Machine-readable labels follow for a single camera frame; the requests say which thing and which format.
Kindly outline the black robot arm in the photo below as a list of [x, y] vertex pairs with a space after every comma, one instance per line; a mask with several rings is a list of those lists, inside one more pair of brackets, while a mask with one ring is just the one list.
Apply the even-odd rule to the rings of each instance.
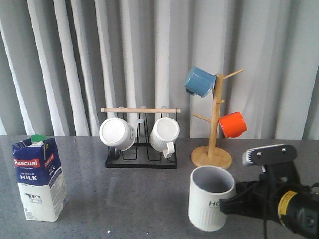
[[225, 214], [274, 221], [308, 239], [319, 237], [319, 185], [278, 181], [260, 176], [258, 181], [239, 182], [236, 195], [219, 201]]

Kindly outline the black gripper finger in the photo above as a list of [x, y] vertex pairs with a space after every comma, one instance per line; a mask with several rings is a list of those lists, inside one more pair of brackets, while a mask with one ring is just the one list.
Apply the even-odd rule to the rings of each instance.
[[220, 211], [224, 214], [236, 214], [248, 216], [247, 209], [248, 198], [243, 195], [235, 195], [229, 199], [220, 199]]

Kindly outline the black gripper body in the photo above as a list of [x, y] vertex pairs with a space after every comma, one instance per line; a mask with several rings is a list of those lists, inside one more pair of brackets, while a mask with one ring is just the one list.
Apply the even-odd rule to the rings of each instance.
[[286, 183], [274, 184], [267, 176], [236, 183], [235, 214], [258, 219], [278, 219], [278, 203]]

